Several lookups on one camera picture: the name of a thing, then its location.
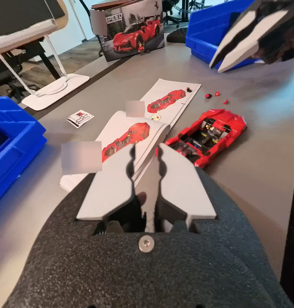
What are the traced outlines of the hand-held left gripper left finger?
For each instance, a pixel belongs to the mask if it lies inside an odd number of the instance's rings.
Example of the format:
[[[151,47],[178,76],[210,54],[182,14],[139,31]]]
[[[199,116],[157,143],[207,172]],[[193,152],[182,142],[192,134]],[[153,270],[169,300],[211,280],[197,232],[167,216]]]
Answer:
[[[100,221],[134,199],[135,145],[130,144],[110,156],[87,191],[76,219]]]

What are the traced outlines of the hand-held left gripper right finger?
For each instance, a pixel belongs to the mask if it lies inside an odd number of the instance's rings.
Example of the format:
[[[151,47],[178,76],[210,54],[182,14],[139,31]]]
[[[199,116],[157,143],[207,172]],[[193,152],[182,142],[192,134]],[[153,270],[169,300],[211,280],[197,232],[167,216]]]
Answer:
[[[193,220],[215,219],[216,211],[194,165],[166,144],[159,144],[157,157],[156,232],[164,232],[164,221],[171,225],[183,221],[190,229]]]

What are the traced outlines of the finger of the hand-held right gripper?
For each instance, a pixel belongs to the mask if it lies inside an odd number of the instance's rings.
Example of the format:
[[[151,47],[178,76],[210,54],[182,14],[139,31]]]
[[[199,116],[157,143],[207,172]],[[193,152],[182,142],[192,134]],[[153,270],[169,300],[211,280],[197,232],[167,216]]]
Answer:
[[[279,26],[280,22],[284,21],[285,16],[288,14],[288,10],[271,10],[271,13],[264,13],[263,10],[256,11],[258,14],[256,25],[250,33],[249,38],[244,40],[245,43],[240,43],[243,50],[250,51],[251,57],[258,52],[261,39],[265,37],[268,32],[274,30],[276,26]],[[229,70],[230,69],[218,69],[218,73]]]
[[[209,68],[214,68],[219,62],[221,65],[218,69],[231,69],[247,58],[251,57],[250,51],[243,50],[241,42],[249,38],[257,22],[257,11],[248,10],[242,13],[226,33],[220,42]]]

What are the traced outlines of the red lego car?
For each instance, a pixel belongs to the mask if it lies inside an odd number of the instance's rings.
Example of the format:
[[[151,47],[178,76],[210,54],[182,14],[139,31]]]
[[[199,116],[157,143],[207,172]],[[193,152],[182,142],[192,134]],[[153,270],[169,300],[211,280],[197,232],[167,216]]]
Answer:
[[[242,116],[225,109],[211,109],[165,144],[195,167],[204,169],[246,129],[247,124]]]

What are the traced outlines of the lego instruction booklet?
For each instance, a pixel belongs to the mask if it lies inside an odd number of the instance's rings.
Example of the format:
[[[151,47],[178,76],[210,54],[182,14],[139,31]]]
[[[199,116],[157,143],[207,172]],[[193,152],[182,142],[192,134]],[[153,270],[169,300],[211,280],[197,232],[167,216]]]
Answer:
[[[95,141],[102,143],[102,165],[113,154],[129,144],[135,145],[134,175],[136,186],[171,128],[178,121],[201,85],[158,79],[141,98],[145,104],[143,117],[127,117],[117,111]]]

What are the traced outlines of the lego set box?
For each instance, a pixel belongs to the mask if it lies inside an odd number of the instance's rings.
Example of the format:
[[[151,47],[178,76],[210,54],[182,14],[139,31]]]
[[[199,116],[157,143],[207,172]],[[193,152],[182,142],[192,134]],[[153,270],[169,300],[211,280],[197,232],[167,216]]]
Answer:
[[[99,3],[90,9],[90,21],[107,62],[164,47],[162,1]]]

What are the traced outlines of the blue plastic bin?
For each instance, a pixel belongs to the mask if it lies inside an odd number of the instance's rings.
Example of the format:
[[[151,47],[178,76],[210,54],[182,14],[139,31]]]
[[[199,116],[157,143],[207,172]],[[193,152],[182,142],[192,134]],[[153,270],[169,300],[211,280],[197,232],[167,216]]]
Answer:
[[[192,55],[209,64],[233,23],[253,2],[228,1],[192,13],[186,34],[186,46]]]
[[[46,129],[8,97],[0,97],[0,198],[43,148]]]

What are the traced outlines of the black cloth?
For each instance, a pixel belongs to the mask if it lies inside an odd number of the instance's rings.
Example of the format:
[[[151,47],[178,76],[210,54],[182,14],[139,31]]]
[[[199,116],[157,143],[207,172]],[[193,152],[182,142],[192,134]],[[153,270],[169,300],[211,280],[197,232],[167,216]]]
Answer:
[[[174,30],[173,32],[171,32],[167,35],[166,41],[168,43],[185,44],[186,43],[187,29],[188,29],[188,27],[178,28],[178,29]]]

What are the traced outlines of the white sticker sheet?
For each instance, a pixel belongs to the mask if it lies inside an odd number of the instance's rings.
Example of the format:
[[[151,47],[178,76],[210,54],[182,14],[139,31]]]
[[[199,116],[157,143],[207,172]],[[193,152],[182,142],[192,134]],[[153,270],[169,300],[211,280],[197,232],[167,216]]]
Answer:
[[[76,113],[70,115],[66,121],[70,123],[72,126],[74,126],[75,128],[80,128],[81,126],[83,126],[85,123],[87,123],[93,118],[94,118],[94,115],[84,110],[79,110]]]

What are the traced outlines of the white rounded pad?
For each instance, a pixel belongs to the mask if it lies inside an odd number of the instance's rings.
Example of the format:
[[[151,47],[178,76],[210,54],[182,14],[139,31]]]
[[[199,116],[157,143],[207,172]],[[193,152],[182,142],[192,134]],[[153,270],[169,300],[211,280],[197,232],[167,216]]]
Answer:
[[[22,104],[35,111],[40,111],[51,106],[65,97],[90,79],[89,76],[68,74],[46,85],[35,94],[30,94],[22,100]]]

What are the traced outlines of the brown wooden desk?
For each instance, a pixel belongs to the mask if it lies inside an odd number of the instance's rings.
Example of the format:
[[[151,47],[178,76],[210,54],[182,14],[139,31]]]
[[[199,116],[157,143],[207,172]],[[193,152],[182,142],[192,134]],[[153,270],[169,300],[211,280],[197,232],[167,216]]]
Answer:
[[[19,53],[15,55],[14,49],[9,50],[4,53],[11,53],[12,55],[16,56],[18,60],[20,60],[21,63],[26,63],[29,60],[31,60],[35,56],[40,56],[42,62],[45,64],[45,66],[48,68],[49,72],[53,75],[55,79],[60,78],[60,74],[57,72],[57,70],[54,68],[53,64],[50,62],[47,56],[45,56],[45,50],[40,44],[44,38],[37,39],[35,41],[32,41],[30,43],[21,45],[19,47],[16,47],[15,49],[19,50]]]

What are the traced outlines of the black office chair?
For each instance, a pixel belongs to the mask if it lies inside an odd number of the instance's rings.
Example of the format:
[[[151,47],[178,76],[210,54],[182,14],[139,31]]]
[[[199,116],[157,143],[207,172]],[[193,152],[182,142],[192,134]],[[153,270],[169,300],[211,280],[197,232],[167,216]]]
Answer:
[[[2,56],[14,72],[20,75],[23,70],[20,60],[11,53],[4,53]],[[28,95],[29,92],[0,59],[0,96],[9,97],[19,104]]]

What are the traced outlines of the dark board beige rim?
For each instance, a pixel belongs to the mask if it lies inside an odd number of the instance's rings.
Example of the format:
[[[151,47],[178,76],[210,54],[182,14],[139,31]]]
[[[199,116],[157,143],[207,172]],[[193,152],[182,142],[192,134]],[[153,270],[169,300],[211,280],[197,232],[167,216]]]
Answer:
[[[0,0],[0,36],[26,29],[36,23],[64,17],[64,1]]]

